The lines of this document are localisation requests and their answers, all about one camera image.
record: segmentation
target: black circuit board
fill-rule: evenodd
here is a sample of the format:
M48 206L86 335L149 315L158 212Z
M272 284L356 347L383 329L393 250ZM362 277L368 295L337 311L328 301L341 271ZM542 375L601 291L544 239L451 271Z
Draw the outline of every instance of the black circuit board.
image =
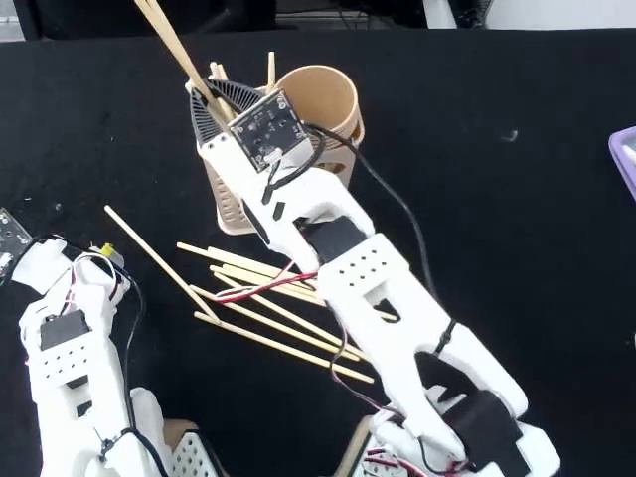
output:
M230 131L257 172L269 166L271 161L266 158L276 149L284 155L307 138L282 91L256 104L230 127Z
M6 209L0 207L0 278L27 247L31 236Z

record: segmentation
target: ventilation grille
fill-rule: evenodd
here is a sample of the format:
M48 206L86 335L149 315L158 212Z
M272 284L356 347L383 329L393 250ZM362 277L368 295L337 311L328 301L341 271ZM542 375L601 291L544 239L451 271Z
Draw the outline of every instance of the ventilation grille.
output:
M219 477L195 432L186 432L172 453L172 477Z
M218 90L241 112L250 109L263 96L260 91L238 82L221 79L205 79L210 89ZM221 133L221 127L210 117L201 94L192 89L190 94L190 115L197 142L201 145Z

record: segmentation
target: wooden chopstick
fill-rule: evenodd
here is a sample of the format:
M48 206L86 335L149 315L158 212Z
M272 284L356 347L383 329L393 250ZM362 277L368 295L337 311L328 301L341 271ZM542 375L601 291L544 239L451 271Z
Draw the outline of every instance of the wooden chopstick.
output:
M203 296L205 298L214 300L215 299L215 295L213 293L210 293L207 290L204 290L203 288L200 288L196 285L190 285L190 288L192 288L192 290L199 294L200 296ZM259 323L262 323L265 326L269 326L270 328L273 328L275 330L280 331L281 333L284 333L286 335L289 335L293 338L296 338L300 341L304 341L305 343L309 343L310 345L313 345L317 348L320 348L321 350L324 351L328 351L329 353L338 353L338 347L334 346L334 345L330 345L329 343L325 343L324 341L320 341L316 338L314 338L313 336L309 336L306 335L305 333L301 333L297 330L294 330L293 328L290 328L286 325L283 325L281 323L278 323L277 321L274 321L270 318L267 318L266 316L261 315L260 313L256 313L255 311L251 311L248 310L247 308L244 308L240 305L237 305L235 303L222 303L223 306L226 306L228 308L230 308L231 310L234 310L238 313L240 313L241 315L246 316L247 318L251 318L252 320L256 320ZM356 355L353 355L349 352L343 352L342 354L343 358L347 358L349 360L352 361L360 361L360 358L357 357Z
M223 68L223 65L217 64L217 62L210 63L210 70L215 77L215 80L227 80L228 76L226 75L226 71ZM228 121L232 121L235 118L235 114L230 108L230 105L222 98L219 98L219 105L221 106L221 111L225 115Z
M186 52L183 44L179 40L179 37L175 33L172 25L163 13L163 10L156 2L156 0L134 0L139 10L144 14L148 23L157 32L157 35L163 40L168 50L172 53L175 60L181 65L183 71L188 75L193 86L205 97L207 100L207 110L210 116L215 120L219 127L224 131L230 131L227 121L224 119L223 113L220 110L220 106L215 98L210 93L210 89L201 79L201 76L197 72L197 69L192 63L190 56Z
M232 288L236 288L236 287L240 286L237 282L235 282L231 278L228 278L225 275L221 275L220 273L215 273L215 278L217 278L218 280L222 281L226 285L231 286ZM265 306L265 307L269 308L274 313L278 313L283 318L286 318L289 321L292 321L292 322L296 323L298 326L303 327L305 330L312 332L316 336L319 336L322 339L324 339L326 341L329 341L329 342L333 343L334 345L336 345L338 347L340 347L342 345L342 340L340 338L337 338L336 336L332 335L331 333L328 333L327 331L323 330L319 326L316 326L313 323L310 323L309 321L304 320L303 318L299 317L298 315L295 315L291 311L286 310L282 306L279 306L276 303L274 303L272 301L269 301L268 299L266 299L266 298L264 298L264 297L262 297L260 295L252 295L250 298L252 300L256 301L257 303L260 303L262 306ZM356 348L356 347L354 347L354 346L352 346L350 344L348 344L345 347L345 350L347 350L347 351L351 352L352 354L362 358L365 361L369 360L367 358L367 356L362 351L360 351L358 348Z
M276 55L274 52L267 54L267 87L265 93L270 94L276 85Z
M238 266L239 268L244 268L246 270L253 271L255 273L268 276L273 278L280 273L280 268L276 268L275 266L268 265L266 263L261 263L260 261L252 260L251 258L246 258L244 256L237 255L235 253L231 253L229 251L221 250L219 248L214 248L213 246L208 247L209 257L213 258L217 261L222 261L223 263L228 263L230 265ZM281 274L278 278L292 278L297 276L296 273L292 273L290 271L286 271ZM315 285L316 280L309 279L305 280L310 285Z
M266 263L261 263L256 260L252 260L251 258L237 255L235 253L221 250L219 248L214 248L213 246L210 246L208 247L207 250L205 250L203 248L198 248L196 246L192 246L187 243L182 243L178 241L177 248L184 251L188 251L190 253L195 253L201 256L205 256L213 260L223 262L226 264L224 265L224 268L219 268L217 266L212 265L210 267L210 270L212 272L217 272L223 275L229 275L232 278L246 281L247 283L262 285L270 281L271 278L273 278L274 276L280 273L280 269L276 268L275 266L268 265ZM248 273L249 279L246 279L243 272ZM298 276L298 275L291 272L285 272L280 274L280 278L292 278L295 276ZM303 281L311 285L316 283L315 280L303 280ZM283 285L282 287L272 288L272 290L287 296L291 296L292 298L296 298L298 300L312 303L314 305L323 306L323 307L326 306L325 302L319 299L315 295L315 293L313 293L313 290L311 290L309 285L306 285L303 282L297 282L293 284L289 283L289 285L291 285L291 287ZM309 290L311 293L307 293L305 290L301 292L300 290L298 290L298 288L305 288L306 290ZM398 319L396 315L392 315L391 313L387 313L385 311L378 311L378 313L380 314L381 318L387 321L396 321Z
M237 255L235 253L231 253L229 251L221 250L218 248L210 247L209 249L205 250L204 248L198 248L197 246L192 246L181 241L177 242L177 248L180 250L188 251L190 253L205 256L207 258L211 258L212 260L220 261L222 263L229 263L250 271L256 271L261 275L269 276L270 278L273 278L280 273L280 268L276 268L275 266L267 265L256 260L252 260L251 258L246 258L244 256ZM292 278L294 276L296 276L295 273L287 271L285 273L282 273L279 278ZM297 286L311 290L311 287L309 285L301 282L297 283Z
M137 244L143 248L143 250L150 255L150 257L157 262L157 264L165 271L170 278L172 278L177 285L181 287L186 294L192 298L192 300L201 307L203 311L205 311L211 319L219 320L219 317L215 314L214 311L210 309L208 304L194 291L190 289L188 283L185 282L181 276L164 260L159 253L157 253L149 244L144 240L116 211L112 209L111 206L105 206L103 208L106 213L130 236L131 239L135 240Z
M269 346L270 348L274 348L275 350L281 351L282 353L286 353L291 356L295 356L296 358L300 358L301 360L307 361L309 363L313 363L314 365L318 365L322 368L329 369L330 363L327 360L323 360L322 358L318 358L317 356L310 355L309 353L305 353L304 351L297 350L296 348L292 348L291 346L283 345L282 343L278 343L277 341L271 340L269 338L265 338L264 336L260 336L256 333L252 333L251 331L247 331L244 328L233 325L231 323L227 323L221 320L215 320L207 316L200 311L195 311L195 317L211 323L213 325L218 326L224 330L230 331L232 333L236 333L238 335L243 336L244 338L248 338L257 343L260 343L265 346ZM345 368L344 366L334 365L334 371L339 374L348 376L355 380L362 381L363 383L372 384L375 380L367 375L363 375L362 373L358 373L357 371L351 370L349 368Z

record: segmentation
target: paper cup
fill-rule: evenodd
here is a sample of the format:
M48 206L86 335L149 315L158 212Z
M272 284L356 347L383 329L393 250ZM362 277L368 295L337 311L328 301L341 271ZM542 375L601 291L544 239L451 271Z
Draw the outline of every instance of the paper cup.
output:
M356 87L347 75L335 68L324 65L298 68L282 77L276 87L285 91L298 116L307 122L316 123L345 139L351 138L361 127ZM326 139L327 149L339 146L338 141Z

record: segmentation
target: black background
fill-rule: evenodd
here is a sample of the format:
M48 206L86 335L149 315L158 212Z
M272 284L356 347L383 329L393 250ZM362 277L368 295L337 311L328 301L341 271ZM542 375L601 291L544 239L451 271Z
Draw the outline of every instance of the black background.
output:
M329 32L186 46L202 70L222 62L248 84L264 83L269 50L280 73L320 63L351 76L363 149L419 216L447 310L522 385L527 421L552 438L562 475L609 475L629 473L635 442L636 210L607 150L610 133L636 123L635 41L634 31ZM164 415L197 422L234 475L333 472L371 410L324 370L195 320L102 210L112 204L208 288L218 285L206 262L177 240L282 263L257 238L219 231L185 79L166 49L156 39L2 45L0 65L0 204L32 233L113 241L124 254L149 302L133 384ZM400 209L362 168L351 190L419 273ZM41 465L17 332L27 299L18 285L0 291L3 475ZM278 301L334 328L323 310ZM134 306L120 307L118 344Z

